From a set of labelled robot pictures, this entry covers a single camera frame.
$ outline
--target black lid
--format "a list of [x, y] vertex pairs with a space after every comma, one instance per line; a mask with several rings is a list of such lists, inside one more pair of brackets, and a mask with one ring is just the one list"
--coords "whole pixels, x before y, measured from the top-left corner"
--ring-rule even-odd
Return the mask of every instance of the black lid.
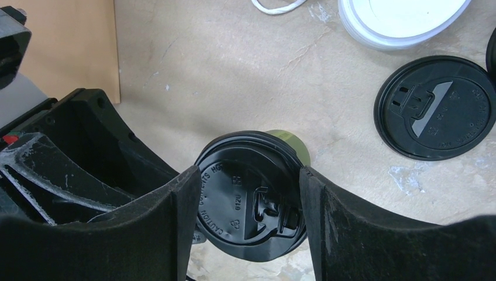
[[410, 158], [458, 156], [479, 144], [494, 125], [495, 91], [487, 72], [452, 56], [412, 61], [384, 83], [374, 120], [382, 139]]
[[198, 226], [222, 251], [266, 262], [306, 238], [302, 164], [282, 140], [255, 131], [231, 133], [212, 141], [196, 165], [202, 173]]
[[485, 65], [487, 66], [487, 72], [489, 72], [493, 82], [496, 83], [496, 29], [492, 32], [489, 43], [487, 44]]

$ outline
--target beige countertop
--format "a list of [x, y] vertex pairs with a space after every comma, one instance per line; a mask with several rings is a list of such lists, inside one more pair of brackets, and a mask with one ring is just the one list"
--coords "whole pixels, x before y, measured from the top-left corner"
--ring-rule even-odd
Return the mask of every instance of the beige countertop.
[[[432, 40], [392, 53], [353, 40], [337, 0], [308, 0], [282, 16], [262, 14], [249, 0], [115, 5], [118, 111], [175, 169], [192, 165], [224, 133], [285, 129], [306, 143], [314, 168], [380, 207], [438, 224], [496, 214], [494, 130], [468, 153], [428, 163], [391, 150], [373, 119], [384, 80], [413, 59], [450, 54], [485, 66], [495, 1], [472, 1]], [[307, 242], [268, 263], [231, 258], [209, 242], [194, 245], [189, 271], [197, 280], [314, 279]]]

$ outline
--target brown cardboard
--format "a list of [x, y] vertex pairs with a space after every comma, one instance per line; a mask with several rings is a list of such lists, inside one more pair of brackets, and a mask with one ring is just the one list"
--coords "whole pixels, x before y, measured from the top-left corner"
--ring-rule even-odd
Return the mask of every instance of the brown cardboard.
[[120, 102], [113, 0], [0, 0], [27, 12], [33, 35], [20, 72], [49, 97], [101, 88]]

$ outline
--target white string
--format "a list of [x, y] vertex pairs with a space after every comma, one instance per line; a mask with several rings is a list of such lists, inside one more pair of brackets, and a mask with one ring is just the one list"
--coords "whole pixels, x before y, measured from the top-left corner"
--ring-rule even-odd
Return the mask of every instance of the white string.
[[295, 2], [281, 8], [275, 8], [275, 9], [267, 9], [264, 6], [262, 6], [259, 3], [259, 0], [252, 0], [253, 5], [257, 7], [262, 13], [266, 13], [268, 15], [280, 15], [283, 13], [291, 12], [297, 7], [301, 6], [303, 3], [305, 3], [306, 0], [296, 0]]

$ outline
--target white plastic lid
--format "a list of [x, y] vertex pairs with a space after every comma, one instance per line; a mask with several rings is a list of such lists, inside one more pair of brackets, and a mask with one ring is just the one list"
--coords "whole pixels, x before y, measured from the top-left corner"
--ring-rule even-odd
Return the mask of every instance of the white plastic lid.
[[339, 0], [347, 31], [374, 49], [406, 49], [438, 34], [471, 0]]

